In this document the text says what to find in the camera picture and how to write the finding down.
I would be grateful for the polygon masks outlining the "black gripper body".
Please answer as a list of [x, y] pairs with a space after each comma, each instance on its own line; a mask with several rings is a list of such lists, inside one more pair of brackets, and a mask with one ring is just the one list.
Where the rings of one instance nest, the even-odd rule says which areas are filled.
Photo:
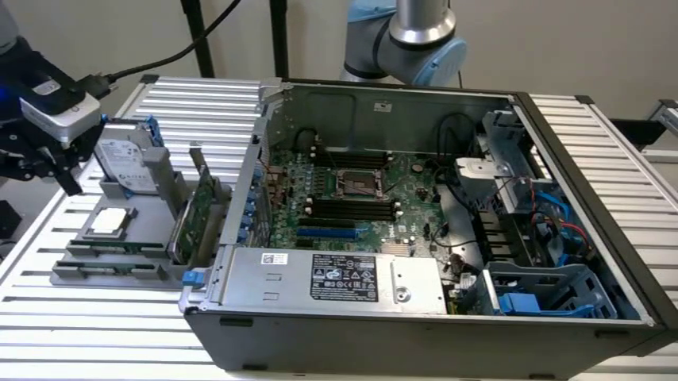
[[73, 145], [89, 159], [103, 132], [100, 101], [19, 37], [1, 54], [1, 135], [5, 150], [39, 158], [37, 149]]

